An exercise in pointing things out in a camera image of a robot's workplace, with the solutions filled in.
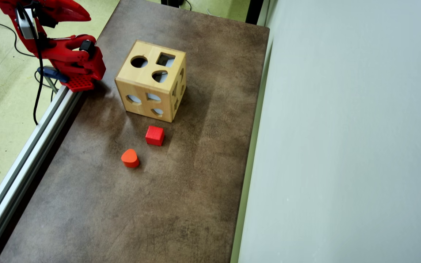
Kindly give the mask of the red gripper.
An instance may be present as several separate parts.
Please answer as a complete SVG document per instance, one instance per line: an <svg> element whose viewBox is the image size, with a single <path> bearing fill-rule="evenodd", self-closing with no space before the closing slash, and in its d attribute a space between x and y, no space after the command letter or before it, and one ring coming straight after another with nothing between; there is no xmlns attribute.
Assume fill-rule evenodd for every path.
<svg viewBox="0 0 421 263"><path fill-rule="evenodd" d="M59 22L86 22L91 17L82 5L74 0L59 0L61 9L55 18L55 8L46 6L44 0L16 0L13 14L17 15L17 7L20 4L26 9L31 9L28 14L33 15L32 23L35 28L55 28Z"/></svg>

